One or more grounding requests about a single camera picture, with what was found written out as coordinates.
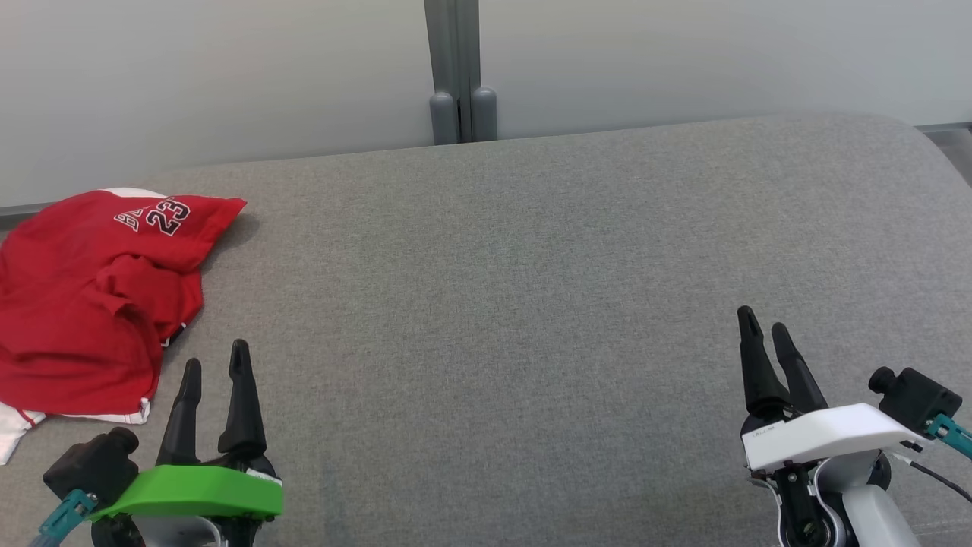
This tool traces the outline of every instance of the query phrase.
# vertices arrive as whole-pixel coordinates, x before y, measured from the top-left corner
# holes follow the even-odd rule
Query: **teal connector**
[[[972,459],[972,433],[955,423],[951,418],[944,414],[938,415],[931,421],[927,432],[956,449],[963,456]]]
[[[97,504],[97,498],[93,495],[87,495],[80,490],[72,490],[41,525],[41,537],[49,538],[55,542],[54,545],[59,545],[67,537],[67,534],[77,528],[85,517],[94,510],[94,506]]]

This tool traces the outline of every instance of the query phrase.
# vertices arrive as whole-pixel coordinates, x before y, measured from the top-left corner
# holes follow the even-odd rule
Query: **white wall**
[[[422,0],[5,0],[0,81],[0,207],[432,144]]]
[[[867,111],[972,121],[969,0],[481,0],[500,138]]]

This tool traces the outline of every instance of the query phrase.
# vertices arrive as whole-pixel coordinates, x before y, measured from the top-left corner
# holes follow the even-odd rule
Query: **red cloth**
[[[202,307],[199,265],[245,204],[99,190],[17,226],[0,247],[0,402],[138,412],[161,342]]]

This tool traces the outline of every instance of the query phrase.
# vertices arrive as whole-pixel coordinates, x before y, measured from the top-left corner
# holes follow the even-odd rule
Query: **gray fabric surface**
[[[286,492],[262,545],[772,545],[738,436],[740,304],[787,323],[831,404],[876,404],[881,365],[972,396],[972,191],[888,119],[231,164],[143,186],[250,202],[136,432],[149,465],[197,356],[199,451],[214,455],[229,345],[247,339]],[[55,504],[44,469],[109,428],[52,419],[24,438],[0,468],[5,544]],[[926,454],[972,487],[967,460]],[[892,493],[923,545],[966,542],[957,495],[901,466]]]

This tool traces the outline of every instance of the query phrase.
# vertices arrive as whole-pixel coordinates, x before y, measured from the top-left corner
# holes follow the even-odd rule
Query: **green plastic part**
[[[209,465],[160,465],[147,469],[111,507],[92,521],[126,515],[243,517],[263,520],[284,510],[279,484],[241,471]]]

